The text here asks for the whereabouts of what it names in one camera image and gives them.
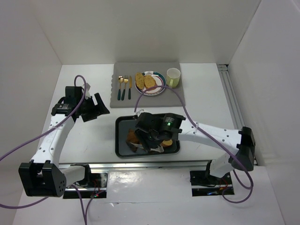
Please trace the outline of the seeded bread slice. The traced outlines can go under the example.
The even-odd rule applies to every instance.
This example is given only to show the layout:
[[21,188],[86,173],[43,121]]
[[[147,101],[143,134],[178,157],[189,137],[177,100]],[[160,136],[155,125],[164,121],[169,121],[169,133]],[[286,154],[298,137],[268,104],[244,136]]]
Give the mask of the seeded bread slice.
[[145,88],[152,88],[152,87],[155,87],[157,84],[156,84],[156,81],[155,79],[153,78],[153,76],[151,75],[145,75],[144,76],[144,86]]
[[138,89],[142,90],[144,88],[145,83],[144,83],[144,76],[142,75],[142,73],[136,73],[135,84],[138,87]]
[[167,140],[167,141],[162,141],[161,142],[162,147],[170,147],[170,146],[172,146],[172,144],[173,144],[172,140]]

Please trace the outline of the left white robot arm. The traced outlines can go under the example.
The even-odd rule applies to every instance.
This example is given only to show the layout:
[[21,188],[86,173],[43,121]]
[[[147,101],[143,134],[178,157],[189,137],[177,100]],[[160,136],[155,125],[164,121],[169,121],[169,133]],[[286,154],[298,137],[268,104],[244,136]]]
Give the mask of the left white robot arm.
[[82,87],[67,86],[65,96],[52,108],[48,134],[28,163],[18,172],[27,196],[61,197],[74,183],[86,187],[99,176],[92,175],[88,164],[72,164],[59,169],[60,155],[76,119],[83,122],[109,114],[99,93],[90,96]]

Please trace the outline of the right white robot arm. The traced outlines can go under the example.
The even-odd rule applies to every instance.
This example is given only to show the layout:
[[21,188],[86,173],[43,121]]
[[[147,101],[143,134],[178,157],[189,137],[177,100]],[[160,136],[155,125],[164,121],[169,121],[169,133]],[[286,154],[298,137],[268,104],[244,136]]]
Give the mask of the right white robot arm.
[[158,149],[164,141],[189,141],[224,150],[207,164],[207,175],[222,178],[233,170],[249,173],[254,169],[255,139],[249,127],[213,127],[174,113],[137,112],[134,118],[135,135],[145,150]]

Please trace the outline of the brown croissant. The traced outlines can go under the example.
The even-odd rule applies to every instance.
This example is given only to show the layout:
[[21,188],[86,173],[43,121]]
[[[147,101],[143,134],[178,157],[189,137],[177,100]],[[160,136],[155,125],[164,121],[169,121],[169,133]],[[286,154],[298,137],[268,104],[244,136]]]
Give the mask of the brown croissant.
[[126,144],[127,146],[133,151],[136,152],[137,149],[139,148],[140,145],[140,141],[138,140],[138,138],[135,135],[135,132],[133,129],[129,129],[128,130],[128,135],[126,138]]

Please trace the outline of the grey foam placemat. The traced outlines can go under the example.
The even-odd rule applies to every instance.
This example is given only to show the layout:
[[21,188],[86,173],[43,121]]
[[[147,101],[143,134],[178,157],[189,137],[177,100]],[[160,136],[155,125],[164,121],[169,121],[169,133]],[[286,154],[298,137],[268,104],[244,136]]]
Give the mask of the grey foam placemat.
[[[179,107],[182,103],[185,103],[184,90],[182,80],[179,80],[179,84],[176,88],[170,90],[168,88],[161,88],[161,85],[166,85],[167,70],[170,68],[176,68],[181,70],[180,64],[177,61],[173,62],[116,62],[113,67],[112,84],[111,84],[111,108],[133,108],[135,107],[137,99],[141,96],[144,89],[139,89],[135,83],[135,75],[141,73],[142,75],[152,75],[156,81],[156,85],[159,86],[156,89],[145,92],[142,98],[139,100],[138,107]],[[129,83],[126,86],[124,99],[122,92],[124,84],[120,86],[118,77],[131,77],[132,88],[129,88]]]

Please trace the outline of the black baking tray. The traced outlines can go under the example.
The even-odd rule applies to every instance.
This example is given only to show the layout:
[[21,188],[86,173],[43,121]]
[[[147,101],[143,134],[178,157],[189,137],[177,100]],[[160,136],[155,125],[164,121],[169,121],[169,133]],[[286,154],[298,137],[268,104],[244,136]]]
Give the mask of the black baking tray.
[[122,159],[126,158],[146,158],[156,156],[166,156],[177,154],[180,151],[180,142],[175,141],[171,146],[165,147],[164,152],[150,151],[137,148],[132,144],[127,144],[126,139],[129,130],[136,130],[135,119],[133,115],[121,116],[115,122],[115,154]]

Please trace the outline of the white plate teal rim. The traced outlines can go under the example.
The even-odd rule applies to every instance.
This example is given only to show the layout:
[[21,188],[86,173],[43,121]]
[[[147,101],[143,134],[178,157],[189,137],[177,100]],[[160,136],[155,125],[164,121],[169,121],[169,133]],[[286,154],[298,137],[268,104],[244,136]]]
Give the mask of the white plate teal rim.
[[165,88],[163,86],[166,85],[166,79],[160,73],[155,72],[155,71],[145,71],[145,72],[142,72],[142,75],[143,76],[145,76],[145,75],[153,76],[157,85],[155,87],[148,88],[148,89],[145,88],[145,86],[144,86],[144,88],[141,90],[141,89],[138,89],[138,87],[135,84],[135,87],[139,93],[143,93],[145,91],[146,96],[155,96],[155,95],[159,95],[160,93],[162,93],[165,90]]

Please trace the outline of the pale green mug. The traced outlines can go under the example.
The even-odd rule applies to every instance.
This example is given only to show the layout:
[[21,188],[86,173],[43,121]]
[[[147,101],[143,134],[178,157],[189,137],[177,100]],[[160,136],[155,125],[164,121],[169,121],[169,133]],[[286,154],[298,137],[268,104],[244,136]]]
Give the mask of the pale green mug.
[[181,72],[177,68],[167,70],[166,83],[170,88],[176,88],[180,81]]

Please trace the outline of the aluminium rail front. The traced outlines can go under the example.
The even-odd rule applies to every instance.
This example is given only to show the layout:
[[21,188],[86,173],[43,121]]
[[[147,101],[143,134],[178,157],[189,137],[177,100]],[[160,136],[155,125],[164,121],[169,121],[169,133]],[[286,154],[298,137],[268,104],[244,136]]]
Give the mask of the aluminium rail front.
[[209,161],[161,161],[161,162],[117,162],[117,163],[89,163],[91,169],[154,169],[154,168],[206,168]]

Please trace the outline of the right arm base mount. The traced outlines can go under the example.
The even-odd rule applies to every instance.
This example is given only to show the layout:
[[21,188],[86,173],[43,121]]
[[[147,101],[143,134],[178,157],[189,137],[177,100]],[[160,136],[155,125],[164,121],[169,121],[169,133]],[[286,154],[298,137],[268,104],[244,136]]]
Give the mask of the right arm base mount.
[[230,173],[222,178],[206,175],[205,171],[190,171],[192,196],[234,195]]

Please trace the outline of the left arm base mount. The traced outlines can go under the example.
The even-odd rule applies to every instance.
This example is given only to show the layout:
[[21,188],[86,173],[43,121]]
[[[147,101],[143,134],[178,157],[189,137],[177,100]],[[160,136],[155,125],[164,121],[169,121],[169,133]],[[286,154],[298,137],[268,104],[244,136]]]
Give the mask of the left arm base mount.
[[[75,185],[83,199],[90,199],[95,197],[97,199],[106,198],[107,196],[107,183],[108,183],[108,169],[90,168],[87,178],[76,181]],[[67,172],[67,181],[73,178],[74,172]],[[78,194],[73,187],[67,187],[63,194],[63,199],[78,199]]]

